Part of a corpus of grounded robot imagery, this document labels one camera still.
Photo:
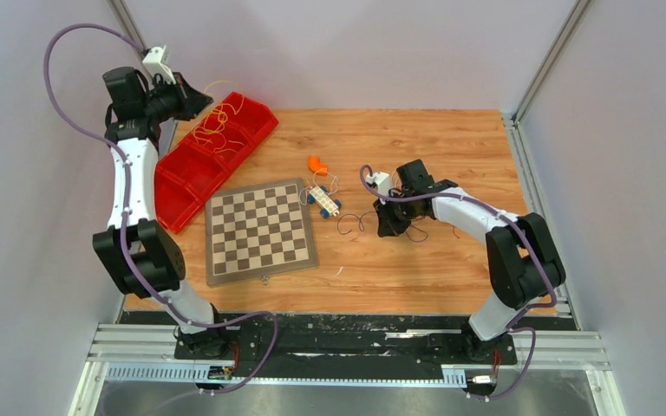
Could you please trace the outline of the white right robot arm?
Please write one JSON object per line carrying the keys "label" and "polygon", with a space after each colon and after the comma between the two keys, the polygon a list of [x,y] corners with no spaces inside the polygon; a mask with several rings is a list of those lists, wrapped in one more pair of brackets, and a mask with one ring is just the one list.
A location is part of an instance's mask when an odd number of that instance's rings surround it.
{"label": "white right robot arm", "polygon": [[551,308],[565,266],[546,220],[536,212],[518,215],[498,209],[449,179],[435,180],[424,163],[396,168],[400,179],[361,167],[359,177],[375,196],[378,237],[397,237],[417,218],[449,224],[483,244],[491,292],[462,326],[460,349],[470,361],[483,361],[500,339],[533,309]]}

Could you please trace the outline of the orange pipe elbow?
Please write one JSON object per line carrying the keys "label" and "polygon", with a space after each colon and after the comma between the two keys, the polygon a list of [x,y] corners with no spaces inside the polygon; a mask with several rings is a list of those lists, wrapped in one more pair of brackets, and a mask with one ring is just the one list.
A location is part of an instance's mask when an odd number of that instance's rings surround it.
{"label": "orange pipe elbow", "polygon": [[317,156],[309,156],[307,159],[307,166],[314,175],[325,177],[329,174],[329,167]]}

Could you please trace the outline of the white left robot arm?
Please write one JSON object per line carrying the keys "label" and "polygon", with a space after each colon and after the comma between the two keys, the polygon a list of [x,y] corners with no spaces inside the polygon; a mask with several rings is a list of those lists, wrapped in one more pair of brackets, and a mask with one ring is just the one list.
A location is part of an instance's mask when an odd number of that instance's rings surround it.
{"label": "white left robot arm", "polygon": [[94,252],[122,294],[153,299],[177,322],[180,346],[219,359],[231,337],[218,326],[217,309],[187,282],[183,254],[160,225],[154,201],[161,123],[192,120],[213,100],[178,72],[148,80],[119,67],[102,79],[111,98],[105,138],[114,158],[114,207],[107,229],[92,237]]}

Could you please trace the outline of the red plastic bin tray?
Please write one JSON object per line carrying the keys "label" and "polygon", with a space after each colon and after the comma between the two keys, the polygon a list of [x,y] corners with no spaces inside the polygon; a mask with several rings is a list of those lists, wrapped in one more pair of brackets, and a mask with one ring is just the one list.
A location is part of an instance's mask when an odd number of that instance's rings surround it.
{"label": "red plastic bin tray", "polygon": [[155,209],[163,228],[182,231],[277,125],[266,105],[227,95],[156,166]]}

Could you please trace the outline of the white blue toy car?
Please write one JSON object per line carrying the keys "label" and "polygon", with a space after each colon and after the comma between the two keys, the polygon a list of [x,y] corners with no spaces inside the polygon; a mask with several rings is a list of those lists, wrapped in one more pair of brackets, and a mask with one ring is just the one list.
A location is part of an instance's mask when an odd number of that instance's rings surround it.
{"label": "white blue toy car", "polygon": [[324,186],[312,186],[308,190],[306,200],[308,204],[319,206],[322,218],[337,217],[340,214],[341,202],[333,199]]}

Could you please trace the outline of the wooden chessboard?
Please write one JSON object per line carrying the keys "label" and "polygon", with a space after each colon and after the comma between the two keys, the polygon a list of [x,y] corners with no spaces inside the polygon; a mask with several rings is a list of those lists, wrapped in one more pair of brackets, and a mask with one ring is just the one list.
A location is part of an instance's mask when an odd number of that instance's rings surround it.
{"label": "wooden chessboard", "polygon": [[316,268],[304,180],[284,179],[215,192],[206,202],[206,283],[210,287]]}

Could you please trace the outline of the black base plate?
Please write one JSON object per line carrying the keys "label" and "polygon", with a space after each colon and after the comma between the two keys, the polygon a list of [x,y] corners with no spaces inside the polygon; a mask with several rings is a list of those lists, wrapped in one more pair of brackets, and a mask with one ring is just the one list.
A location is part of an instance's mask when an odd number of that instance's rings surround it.
{"label": "black base plate", "polygon": [[[493,351],[484,360],[469,360],[462,353],[460,330],[464,315],[306,315],[278,314],[279,334],[270,357],[255,379],[376,379],[428,380],[442,376],[443,364],[475,364],[490,367]],[[576,325],[568,319],[525,317],[523,327],[537,330],[571,331]],[[413,338],[389,338],[387,333],[408,330],[435,331]],[[175,337],[174,358],[233,359],[239,369],[234,375],[246,376],[258,364],[273,333],[269,317],[241,322],[225,332],[225,349],[188,348]],[[502,365],[517,363],[511,338],[502,339],[499,350]]]}

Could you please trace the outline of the aluminium frame rail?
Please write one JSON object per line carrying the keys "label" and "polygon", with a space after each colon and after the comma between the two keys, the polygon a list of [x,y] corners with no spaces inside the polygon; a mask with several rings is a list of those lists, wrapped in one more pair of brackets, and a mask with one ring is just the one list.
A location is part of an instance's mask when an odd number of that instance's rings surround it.
{"label": "aluminium frame rail", "polygon": [[491,341],[475,355],[458,329],[361,328],[346,331],[309,322],[264,328],[233,326],[222,353],[190,349],[171,325],[102,324],[95,333],[70,407],[97,411],[107,380],[208,385],[453,387],[470,392],[479,380],[496,384],[507,370],[579,371],[601,415],[622,415],[611,366],[599,335],[586,331],[527,330]]}

